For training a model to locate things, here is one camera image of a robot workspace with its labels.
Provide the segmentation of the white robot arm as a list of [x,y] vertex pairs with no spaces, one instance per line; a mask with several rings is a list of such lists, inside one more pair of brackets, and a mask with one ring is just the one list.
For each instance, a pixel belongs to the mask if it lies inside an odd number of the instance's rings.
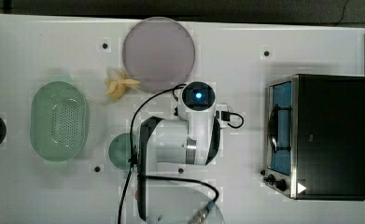
[[216,157],[221,131],[214,89],[200,81],[187,84],[175,112],[176,119],[150,117],[139,127],[138,214],[147,224],[220,223],[215,187],[158,169],[161,163],[205,166]]

